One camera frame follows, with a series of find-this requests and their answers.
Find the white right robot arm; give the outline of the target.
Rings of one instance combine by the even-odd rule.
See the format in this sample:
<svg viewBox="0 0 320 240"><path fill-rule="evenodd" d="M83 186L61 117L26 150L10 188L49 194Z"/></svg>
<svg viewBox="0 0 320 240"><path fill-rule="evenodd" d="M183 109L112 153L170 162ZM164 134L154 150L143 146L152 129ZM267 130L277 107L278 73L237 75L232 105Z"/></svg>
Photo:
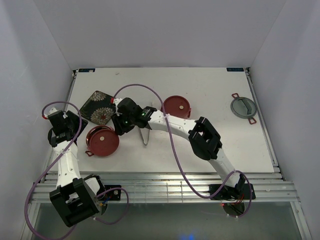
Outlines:
<svg viewBox="0 0 320 240"><path fill-rule="evenodd" d="M151 131L163 131L176 135L190 143L193 153L207 161L218 173L222 184L211 184L207 198L212 200L249 199L252 185L243 173L236 170L223 150L221 136L205 117L198 120L184 119L154 107L141 108L131 98L112 98L115 114L111 117L115 133L122 136L134 127Z"/></svg>

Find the metal serving tongs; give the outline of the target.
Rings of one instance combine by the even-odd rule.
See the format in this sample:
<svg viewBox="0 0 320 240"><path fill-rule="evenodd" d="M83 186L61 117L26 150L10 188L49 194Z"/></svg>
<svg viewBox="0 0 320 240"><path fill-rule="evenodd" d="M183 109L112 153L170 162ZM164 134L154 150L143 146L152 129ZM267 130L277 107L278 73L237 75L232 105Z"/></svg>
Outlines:
<svg viewBox="0 0 320 240"><path fill-rule="evenodd" d="M140 139L142 141L142 144L147 147L150 139L150 129L148 128L138 128L138 133L140 136Z"/></svg>

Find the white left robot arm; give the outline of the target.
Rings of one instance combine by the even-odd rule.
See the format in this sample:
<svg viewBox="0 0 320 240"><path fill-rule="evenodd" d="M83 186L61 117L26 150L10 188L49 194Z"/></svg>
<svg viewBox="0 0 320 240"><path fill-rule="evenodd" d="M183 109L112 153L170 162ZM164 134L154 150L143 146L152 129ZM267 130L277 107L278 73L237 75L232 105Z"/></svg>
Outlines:
<svg viewBox="0 0 320 240"><path fill-rule="evenodd" d="M99 200L106 195L106 187L99 176L91 174L81 177L78 166L77 142L72 142L77 131L82 132L88 121L79 118L70 110L64 112L53 107L48 113L52 128L48 133L49 144L53 152L62 157L56 162L56 189L49 193L49 198L67 227L99 213Z"/></svg>

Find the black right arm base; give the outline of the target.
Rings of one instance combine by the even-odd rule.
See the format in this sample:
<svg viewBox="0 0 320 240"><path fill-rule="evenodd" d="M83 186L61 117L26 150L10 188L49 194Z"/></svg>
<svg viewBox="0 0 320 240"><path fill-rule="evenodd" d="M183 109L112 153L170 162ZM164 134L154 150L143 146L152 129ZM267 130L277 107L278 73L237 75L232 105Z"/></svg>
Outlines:
<svg viewBox="0 0 320 240"><path fill-rule="evenodd" d="M222 189L213 197L211 200L226 200L226 201L235 201L235 200L250 200L256 199L256 194L252 184L245 183L243 188L240 191L237 191L235 188L229 186L223 186Z"/></svg>

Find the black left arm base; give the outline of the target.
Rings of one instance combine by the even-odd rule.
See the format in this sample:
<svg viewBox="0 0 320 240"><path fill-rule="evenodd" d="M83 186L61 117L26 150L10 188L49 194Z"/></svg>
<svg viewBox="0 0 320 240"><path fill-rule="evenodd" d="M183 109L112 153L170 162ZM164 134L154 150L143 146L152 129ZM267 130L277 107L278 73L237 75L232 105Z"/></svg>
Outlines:
<svg viewBox="0 0 320 240"><path fill-rule="evenodd" d="M97 195L100 195L102 192L106 190L110 190L107 193L104 193L103 195L99 196L97 199L102 202L108 202L108 201L120 201L121 200L121 185L104 185L99 189L97 192Z"/></svg>

